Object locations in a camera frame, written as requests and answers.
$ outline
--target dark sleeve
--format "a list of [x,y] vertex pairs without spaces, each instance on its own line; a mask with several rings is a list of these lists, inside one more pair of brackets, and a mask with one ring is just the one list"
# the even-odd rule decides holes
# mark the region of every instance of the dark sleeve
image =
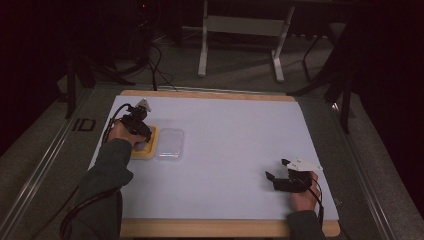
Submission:
[[[100,148],[95,165],[79,183],[76,205],[131,181],[133,174],[127,169],[131,149],[122,139]],[[82,209],[66,228],[65,239],[119,239],[121,220],[122,196],[117,192]]]
[[299,211],[287,216],[291,240],[325,239],[314,211]]

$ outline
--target wooden table edge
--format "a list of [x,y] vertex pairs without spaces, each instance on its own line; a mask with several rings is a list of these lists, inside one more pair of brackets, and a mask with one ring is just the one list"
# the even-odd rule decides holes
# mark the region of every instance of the wooden table edge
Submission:
[[[327,237],[340,234],[337,220],[325,220]],[[287,237],[285,220],[123,219],[121,237]]]
[[214,92],[171,92],[171,91],[124,90],[121,92],[121,96],[261,100],[261,101],[287,101],[287,102],[296,101],[291,96],[255,94],[255,93],[218,93],[218,92],[214,93]]

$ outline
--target metal rail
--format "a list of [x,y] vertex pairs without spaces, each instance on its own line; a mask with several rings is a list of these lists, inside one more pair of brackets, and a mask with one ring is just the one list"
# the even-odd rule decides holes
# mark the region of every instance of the metal rail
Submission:
[[40,187],[51,165],[56,159],[57,154],[62,148],[62,145],[71,130],[71,126],[73,125],[76,119],[78,111],[81,109],[83,103],[87,100],[91,92],[91,89],[82,89],[82,96],[80,97],[75,112],[69,119],[65,119],[65,122],[62,124],[61,128],[59,129],[55,138],[53,139],[47,151],[43,155],[42,159],[38,163],[37,167],[31,174],[31,176],[28,178],[26,183],[23,185],[21,191],[18,194],[18,197],[15,199],[11,209],[7,213],[6,218],[1,223],[1,240],[11,239],[13,232],[15,231],[17,225],[22,219],[22,216],[28,209],[28,206],[30,205],[32,199],[37,193],[38,188]]
[[374,221],[377,225],[377,228],[378,228],[378,231],[380,232],[381,237],[387,240],[396,240],[397,239],[396,234],[393,231],[393,228],[390,225],[386,217],[386,214],[384,213],[384,210],[380,205],[377,194],[375,193],[371,185],[370,178],[362,163],[361,157],[355,150],[355,145],[352,139],[350,138],[348,134],[344,133],[342,126],[340,125],[338,109],[337,108],[334,109],[332,107],[329,107],[329,108],[330,108],[329,111],[331,112],[330,115],[332,117],[332,120],[334,121],[334,125],[338,127],[339,129],[339,131],[337,132],[339,132],[341,138],[343,139],[345,145],[347,146],[347,149],[350,155],[352,156],[353,172],[355,173],[359,186],[364,193],[364,198],[368,204],[368,207],[374,218]]

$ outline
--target hand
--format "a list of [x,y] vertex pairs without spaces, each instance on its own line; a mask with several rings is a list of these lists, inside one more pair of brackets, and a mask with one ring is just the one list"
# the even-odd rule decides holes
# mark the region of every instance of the hand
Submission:
[[[312,179],[318,181],[318,175],[314,172],[310,172]],[[317,188],[317,183],[312,180],[311,190],[319,197],[321,192]],[[317,199],[312,195],[309,190],[301,193],[292,193],[291,200],[295,211],[314,210],[317,204]]]
[[131,146],[134,146],[136,143],[146,140],[146,137],[129,133],[124,124],[119,120],[116,120],[113,124],[114,126],[110,129],[109,136],[107,137],[108,142],[112,139],[119,138],[128,141]]

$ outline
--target plastic container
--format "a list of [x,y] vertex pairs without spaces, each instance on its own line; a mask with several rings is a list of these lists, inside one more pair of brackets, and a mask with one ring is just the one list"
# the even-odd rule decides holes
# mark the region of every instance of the plastic container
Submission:
[[159,133],[155,159],[175,162],[181,159],[184,132],[176,128],[164,128]]

